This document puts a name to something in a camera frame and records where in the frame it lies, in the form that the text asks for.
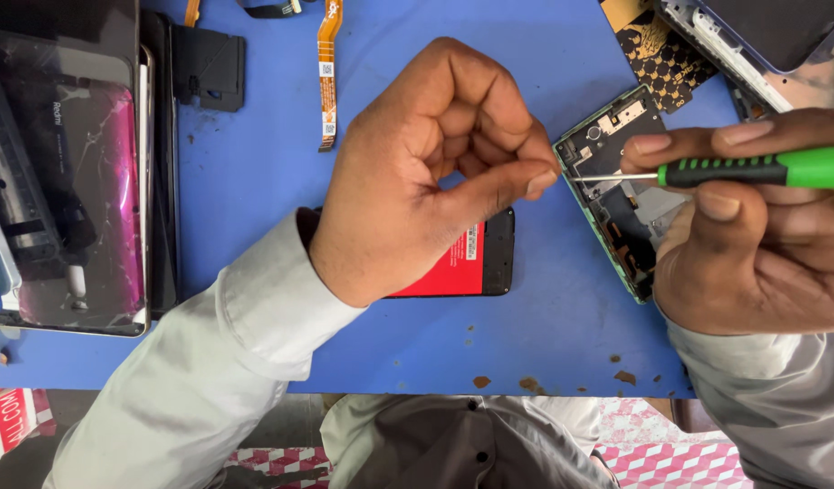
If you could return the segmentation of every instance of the left hand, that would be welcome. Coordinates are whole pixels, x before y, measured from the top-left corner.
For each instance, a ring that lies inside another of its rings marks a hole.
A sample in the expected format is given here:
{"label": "left hand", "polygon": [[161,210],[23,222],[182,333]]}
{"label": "left hand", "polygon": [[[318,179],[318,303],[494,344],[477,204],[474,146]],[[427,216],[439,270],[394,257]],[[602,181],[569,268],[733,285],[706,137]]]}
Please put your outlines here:
{"label": "left hand", "polygon": [[[443,191],[454,170],[467,180]],[[309,256],[350,306],[417,281],[469,227],[561,168],[544,127],[498,62],[433,41],[347,128]]]}

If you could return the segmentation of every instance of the fingernail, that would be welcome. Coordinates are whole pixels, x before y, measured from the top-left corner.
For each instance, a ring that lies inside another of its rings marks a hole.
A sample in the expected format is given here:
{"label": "fingernail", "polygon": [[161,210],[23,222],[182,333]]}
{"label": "fingernail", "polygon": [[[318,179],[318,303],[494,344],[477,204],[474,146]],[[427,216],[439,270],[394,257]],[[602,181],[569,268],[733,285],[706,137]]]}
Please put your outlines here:
{"label": "fingernail", "polygon": [[698,191],[695,197],[698,200],[698,209],[714,221],[727,223],[733,221],[740,213],[740,201],[736,198],[704,191]]}
{"label": "fingernail", "polygon": [[530,194],[532,192],[539,192],[544,190],[546,187],[549,187],[553,183],[556,183],[556,174],[554,172],[544,172],[538,175],[528,183],[528,187],[526,188],[526,194]]}
{"label": "fingernail", "polygon": [[716,129],[716,135],[725,141],[725,144],[734,146],[743,144],[752,139],[758,139],[773,130],[773,121],[761,121],[757,123],[746,123],[729,125]]}
{"label": "fingernail", "polygon": [[632,138],[632,144],[638,154],[649,155],[664,150],[671,145],[673,139],[667,134],[644,134]]}

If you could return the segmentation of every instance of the person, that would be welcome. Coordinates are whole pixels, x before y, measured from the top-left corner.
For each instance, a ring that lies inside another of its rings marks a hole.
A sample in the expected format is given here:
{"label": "person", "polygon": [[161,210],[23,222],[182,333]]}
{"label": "person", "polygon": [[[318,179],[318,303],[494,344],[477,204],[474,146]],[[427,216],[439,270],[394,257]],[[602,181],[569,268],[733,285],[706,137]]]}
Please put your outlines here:
{"label": "person", "polygon": [[[799,110],[635,137],[622,166],[825,145],[834,110]],[[433,41],[348,126],[322,216],[295,211],[164,317],[63,439],[44,487],[220,485],[223,462],[288,382],[308,377],[316,348],[560,170],[510,73]],[[453,171],[466,180],[442,190]],[[658,254],[670,339],[749,478],[834,487],[834,191],[704,183]],[[594,418],[564,407],[346,396],[321,428],[330,486],[615,487],[588,457],[595,440],[580,425]]]}

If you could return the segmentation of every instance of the gray shirt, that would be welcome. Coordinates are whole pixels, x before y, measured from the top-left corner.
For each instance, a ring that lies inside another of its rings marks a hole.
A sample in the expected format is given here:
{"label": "gray shirt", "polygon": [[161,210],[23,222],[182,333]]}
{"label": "gray shirt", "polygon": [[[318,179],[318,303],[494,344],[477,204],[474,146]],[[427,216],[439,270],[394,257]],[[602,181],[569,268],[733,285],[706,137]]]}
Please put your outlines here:
{"label": "gray shirt", "polygon": [[[297,220],[162,319],[62,441],[45,489],[201,489],[288,382],[308,378],[314,350],[363,310],[318,279]],[[834,334],[668,333],[756,487],[834,487]],[[324,422],[332,487],[612,487],[525,400],[366,399]]]}

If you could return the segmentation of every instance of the orange flex cable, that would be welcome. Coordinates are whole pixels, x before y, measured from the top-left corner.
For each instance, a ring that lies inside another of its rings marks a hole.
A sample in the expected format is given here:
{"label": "orange flex cable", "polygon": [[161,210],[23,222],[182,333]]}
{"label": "orange flex cable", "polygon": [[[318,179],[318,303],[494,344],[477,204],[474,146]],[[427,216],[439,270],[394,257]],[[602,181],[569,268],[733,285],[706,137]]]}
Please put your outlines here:
{"label": "orange flex cable", "polygon": [[185,26],[194,27],[197,19],[200,18],[200,0],[187,0],[185,9]]}
{"label": "orange flex cable", "polygon": [[317,31],[317,59],[321,68],[323,139],[319,153],[333,150],[336,142],[336,34],[341,27],[344,0],[326,0],[326,15]]}

